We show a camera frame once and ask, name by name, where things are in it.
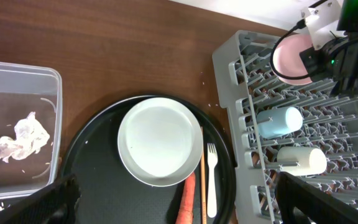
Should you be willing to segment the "white tissue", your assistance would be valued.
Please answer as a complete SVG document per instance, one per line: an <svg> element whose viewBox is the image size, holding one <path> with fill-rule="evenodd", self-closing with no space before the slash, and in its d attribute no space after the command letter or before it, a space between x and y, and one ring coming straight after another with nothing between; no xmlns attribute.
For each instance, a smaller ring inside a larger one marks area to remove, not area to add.
<svg viewBox="0 0 358 224"><path fill-rule="evenodd" d="M26 118L17 122L14 126L15 139L9 136L0 137L0 160L5 163L8 163L10 158L23 160L33 152L38 154L46 145L50 135L35 115L36 112L32 111Z"/></svg>

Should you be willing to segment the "white paper cup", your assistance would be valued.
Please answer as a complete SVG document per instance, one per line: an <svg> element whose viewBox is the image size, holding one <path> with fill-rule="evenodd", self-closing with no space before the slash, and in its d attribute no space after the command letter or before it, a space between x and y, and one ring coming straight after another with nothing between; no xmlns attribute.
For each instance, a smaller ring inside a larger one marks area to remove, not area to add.
<svg viewBox="0 0 358 224"><path fill-rule="evenodd" d="M277 162L297 162L296 166L285 166L282 168L282 171L294 176L322 174L327 167L326 156L317 147L282 147L278 151Z"/></svg>

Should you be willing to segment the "pink bowl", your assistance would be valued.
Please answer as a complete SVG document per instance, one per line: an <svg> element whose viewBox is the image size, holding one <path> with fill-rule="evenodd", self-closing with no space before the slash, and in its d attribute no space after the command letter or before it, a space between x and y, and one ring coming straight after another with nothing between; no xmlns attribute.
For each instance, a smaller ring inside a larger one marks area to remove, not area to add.
<svg viewBox="0 0 358 224"><path fill-rule="evenodd" d="M282 75L300 77L307 74L300 52L312 47L311 37L306 34L294 34L284 38L275 49L273 65Z"/></svg>

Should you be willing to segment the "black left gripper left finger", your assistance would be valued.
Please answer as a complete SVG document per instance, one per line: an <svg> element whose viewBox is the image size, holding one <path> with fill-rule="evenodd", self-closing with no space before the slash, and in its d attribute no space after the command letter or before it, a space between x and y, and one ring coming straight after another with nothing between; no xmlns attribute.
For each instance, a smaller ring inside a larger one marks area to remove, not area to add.
<svg viewBox="0 0 358 224"><path fill-rule="evenodd" d="M75 224L80 186L66 175L0 211L0 224Z"/></svg>

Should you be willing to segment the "light blue plastic cup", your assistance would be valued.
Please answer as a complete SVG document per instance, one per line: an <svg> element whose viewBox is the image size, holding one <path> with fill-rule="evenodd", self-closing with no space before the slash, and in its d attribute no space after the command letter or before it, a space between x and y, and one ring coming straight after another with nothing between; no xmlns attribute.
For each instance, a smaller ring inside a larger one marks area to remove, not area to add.
<svg viewBox="0 0 358 224"><path fill-rule="evenodd" d="M261 111L256 118L259 134L265 139L290 134L303 125L302 114L292 106Z"/></svg>

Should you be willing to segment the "grey round plate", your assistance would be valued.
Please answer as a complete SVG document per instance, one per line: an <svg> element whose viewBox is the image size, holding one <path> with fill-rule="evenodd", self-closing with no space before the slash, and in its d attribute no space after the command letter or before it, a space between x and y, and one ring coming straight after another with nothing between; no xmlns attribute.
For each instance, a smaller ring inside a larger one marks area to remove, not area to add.
<svg viewBox="0 0 358 224"><path fill-rule="evenodd" d="M124 115L117 148L124 167L135 179L168 187L182 182L197 168L203 134L196 116L183 103L149 98Z"/></svg>

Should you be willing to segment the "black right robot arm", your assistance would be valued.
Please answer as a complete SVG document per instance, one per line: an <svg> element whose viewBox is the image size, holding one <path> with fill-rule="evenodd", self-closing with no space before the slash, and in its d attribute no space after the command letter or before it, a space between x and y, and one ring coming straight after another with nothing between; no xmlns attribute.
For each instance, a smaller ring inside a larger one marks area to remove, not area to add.
<svg viewBox="0 0 358 224"><path fill-rule="evenodd" d="M331 96L358 95L358 0L318 1L303 10L312 46L300 58L312 81L331 79Z"/></svg>

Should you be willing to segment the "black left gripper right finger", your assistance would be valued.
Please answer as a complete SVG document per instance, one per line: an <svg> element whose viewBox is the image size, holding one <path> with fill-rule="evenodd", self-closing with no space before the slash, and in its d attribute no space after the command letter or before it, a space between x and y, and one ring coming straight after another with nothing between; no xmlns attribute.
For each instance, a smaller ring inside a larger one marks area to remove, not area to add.
<svg viewBox="0 0 358 224"><path fill-rule="evenodd" d="M275 196L284 224L358 224L358 210L287 172L280 172Z"/></svg>

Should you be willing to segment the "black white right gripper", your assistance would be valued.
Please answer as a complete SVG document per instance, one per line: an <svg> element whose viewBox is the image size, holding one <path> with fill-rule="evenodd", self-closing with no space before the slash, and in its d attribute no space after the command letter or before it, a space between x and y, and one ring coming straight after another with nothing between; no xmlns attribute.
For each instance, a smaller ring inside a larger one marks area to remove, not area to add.
<svg viewBox="0 0 358 224"><path fill-rule="evenodd" d="M358 0L318 1L302 10L312 47L300 58L312 81L331 79L331 96L358 95Z"/></svg>

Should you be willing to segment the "white plastic fork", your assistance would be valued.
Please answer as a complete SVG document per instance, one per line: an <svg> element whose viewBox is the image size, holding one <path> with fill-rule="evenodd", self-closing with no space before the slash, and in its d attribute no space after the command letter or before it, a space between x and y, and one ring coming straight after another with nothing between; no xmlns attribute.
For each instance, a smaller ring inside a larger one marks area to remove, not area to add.
<svg viewBox="0 0 358 224"><path fill-rule="evenodd" d="M217 198L214 169L218 163L218 154L216 146L213 143L207 143L207 160L208 160L208 199L207 199L207 215L214 218L217 214Z"/></svg>

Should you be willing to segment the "wooden chopstick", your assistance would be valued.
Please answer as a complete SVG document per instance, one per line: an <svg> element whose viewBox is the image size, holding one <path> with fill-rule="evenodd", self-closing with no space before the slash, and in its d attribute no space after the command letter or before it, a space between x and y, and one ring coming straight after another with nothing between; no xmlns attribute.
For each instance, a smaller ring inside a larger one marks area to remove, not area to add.
<svg viewBox="0 0 358 224"><path fill-rule="evenodd" d="M202 145L201 155L201 223L207 224L207 213L206 213L206 175L205 175L205 161L204 161L204 145Z"/></svg>

